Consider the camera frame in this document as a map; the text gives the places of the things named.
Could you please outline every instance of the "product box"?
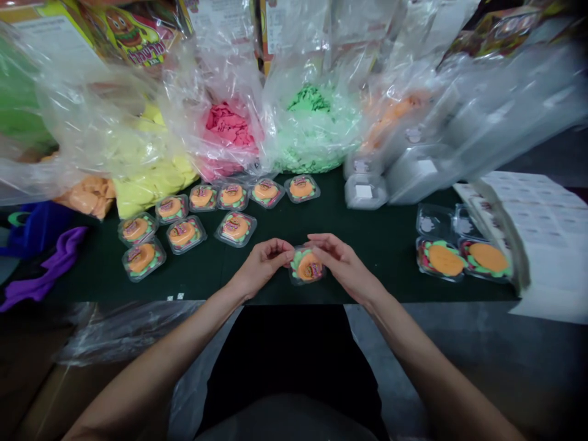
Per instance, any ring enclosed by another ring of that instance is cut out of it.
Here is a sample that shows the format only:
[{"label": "product box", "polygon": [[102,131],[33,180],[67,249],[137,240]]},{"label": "product box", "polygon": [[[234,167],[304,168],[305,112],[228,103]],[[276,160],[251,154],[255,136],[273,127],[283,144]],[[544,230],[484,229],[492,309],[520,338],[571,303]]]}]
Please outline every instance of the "product box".
[{"label": "product box", "polygon": [[[317,0],[316,3],[305,0],[305,8],[315,9],[316,14],[312,14],[314,26],[318,23],[328,24],[330,19],[331,0]],[[257,23],[258,33],[262,37],[263,71],[265,75],[270,72],[271,60],[274,58],[278,48],[283,44],[288,44],[282,40],[282,27],[288,18],[291,18],[292,9],[296,5],[293,0],[260,0],[259,12],[260,19]],[[300,23],[301,32],[304,31],[304,23]]]},{"label": "product box", "polygon": [[178,0],[191,34],[201,44],[226,42],[254,50],[255,2],[244,0]]},{"label": "product box", "polygon": [[182,36],[164,20],[117,7],[85,8],[85,17],[120,57],[132,66],[144,67],[154,78],[159,78],[166,54]]},{"label": "product box", "polygon": [[68,59],[88,70],[105,69],[108,52],[100,46],[74,0],[49,0],[0,7],[0,20],[22,33],[32,58],[41,53],[53,62]]},{"label": "product box", "polygon": [[462,32],[445,58],[466,52],[471,57],[509,56],[523,45],[541,20],[542,11],[531,6],[490,12],[474,31]]}]

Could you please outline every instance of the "plastic wrap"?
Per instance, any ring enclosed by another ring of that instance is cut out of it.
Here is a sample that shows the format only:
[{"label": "plastic wrap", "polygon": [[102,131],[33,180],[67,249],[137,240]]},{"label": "plastic wrap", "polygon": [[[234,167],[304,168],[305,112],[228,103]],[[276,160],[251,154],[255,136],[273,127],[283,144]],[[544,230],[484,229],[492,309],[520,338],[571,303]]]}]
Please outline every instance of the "plastic wrap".
[{"label": "plastic wrap", "polygon": [[460,179],[497,169],[588,115],[588,83],[573,45],[532,46],[488,69],[468,57],[431,111],[392,136],[391,204],[412,204]]},{"label": "plastic wrap", "polygon": [[392,164],[402,154],[401,145],[393,142],[396,134],[422,122],[447,86],[446,78],[437,75],[427,61],[374,75],[365,101],[373,123],[361,151],[377,152],[385,167]]},{"label": "plastic wrap", "polygon": [[204,301],[93,305],[89,322],[55,356],[58,364],[87,366],[131,360],[192,315]]},{"label": "plastic wrap", "polygon": [[[9,151],[5,143],[2,151]],[[61,196],[83,179],[62,160],[27,164],[0,157],[0,205],[41,202]]]},{"label": "plastic wrap", "polygon": [[197,179],[181,141],[164,124],[160,85],[146,72],[105,64],[104,70],[76,70],[39,52],[32,38],[17,33],[14,41],[39,67],[34,79],[40,112],[59,142],[60,157],[84,173],[112,178],[121,218]]},{"label": "plastic wrap", "polygon": [[45,150],[55,141],[39,116],[36,69],[10,44],[5,28],[0,25],[0,133]]},{"label": "plastic wrap", "polygon": [[[361,7],[355,4],[360,20]],[[329,6],[327,1],[292,5],[298,19],[282,28],[282,41],[292,44],[276,53],[263,89],[268,136],[264,167],[327,172],[359,147],[364,123],[360,86],[365,78],[360,67],[371,45],[361,42],[346,48],[346,35],[333,35],[330,23],[324,22]]]},{"label": "plastic wrap", "polygon": [[[249,10],[247,2],[243,6]],[[247,20],[239,23],[249,32]],[[178,47],[164,70],[165,121],[206,182],[256,175],[264,139],[258,117],[262,75],[252,42],[232,44],[230,31],[194,36]]]},{"label": "plastic wrap", "polygon": [[16,160],[0,158],[0,181],[3,183],[0,205],[53,199],[68,208],[103,220],[115,200],[115,188],[109,179],[82,173],[56,153],[33,164],[22,160],[23,156]]},{"label": "plastic wrap", "polygon": [[415,61],[426,61],[436,67],[479,3],[479,0],[407,2],[398,36],[389,43],[386,68]]}]

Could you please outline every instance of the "printed label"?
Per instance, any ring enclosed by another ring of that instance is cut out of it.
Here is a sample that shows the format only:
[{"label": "printed label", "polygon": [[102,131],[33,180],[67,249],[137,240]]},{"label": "printed label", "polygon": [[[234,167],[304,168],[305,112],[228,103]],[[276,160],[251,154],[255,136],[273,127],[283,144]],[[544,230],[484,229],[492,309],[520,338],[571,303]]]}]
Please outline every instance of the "printed label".
[{"label": "printed label", "polygon": [[20,21],[12,26],[19,29],[24,41],[50,59],[74,59],[84,70],[106,70],[92,46],[64,15]]},{"label": "printed label", "polygon": [[268,54],[273,55],[282,44],[282,26],[287,19],[289,2],[267,0],[266,27],[268,32]]},{"label": "printed label", "polygon": [[186,0],[186,9],[196,35],[214,35],[211,42],[219,40],[220,32],[229,30],[232,44],[249,41],[248,27],[251,24],[249,7],[243,0]]}]

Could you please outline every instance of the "colorful packaging box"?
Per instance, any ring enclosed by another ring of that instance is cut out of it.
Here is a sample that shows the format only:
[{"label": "colorful packaging box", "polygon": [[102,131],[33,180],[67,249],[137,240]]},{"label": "colorful packaging box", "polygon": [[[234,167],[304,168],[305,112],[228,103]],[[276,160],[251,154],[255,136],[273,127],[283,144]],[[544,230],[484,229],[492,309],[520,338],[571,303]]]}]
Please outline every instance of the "colorful packaging box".
[{"label": "colorful packaging box", "polygon": [[143,17],[117,7],[86,8],[85,17],[123,59],[144,67],[155,78],[160,76],[165,55],[182,35],[157,17]]}]

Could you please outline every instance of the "table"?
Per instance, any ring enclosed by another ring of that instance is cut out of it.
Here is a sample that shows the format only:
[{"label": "table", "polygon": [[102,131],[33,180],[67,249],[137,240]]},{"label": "table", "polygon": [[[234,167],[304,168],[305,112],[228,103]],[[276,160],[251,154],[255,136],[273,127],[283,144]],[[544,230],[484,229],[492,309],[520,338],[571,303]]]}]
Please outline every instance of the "table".
[{"label": "table", "polygon": [[[279,175],[276,181],[288,178]],[[184,298],[207,299],[226,284],[245,261],[254,244],[272,237],[294,246],[303,244],[308,233],[331,232],[351,245],[367,268],[401,302],[503,301],[514,300],[511,285],[466,277],[451,283],[419,272],[416,263],[415,230],[417,206],[384,206],[377,211],[347,209],[341,168],[314,175],[321,189],[317,199],[293,204],[284,197],[272,210],[251,202],[245,213],[257,218],[257,229],[249,244],[230,247],[213,237],[226,211],[201,213],[199,218],[208,239],[183,255],[174,255],[165,238],[167,226],[157,237],[167,253],[166,262],[139,283],[128,280],[122,257],[126,246],[117,236],[116,210],[101,224],[76,215],[75,225],[90,225],[75,266],[56,283],[47,296],[50,303],[80,301],[155,301]],[[460,202],[453,189],[434,193],[425,200],[447,207]],[[342,304],[353,303],[334,277],[295,287],[286,269],[280,269],[252,304]]]}]

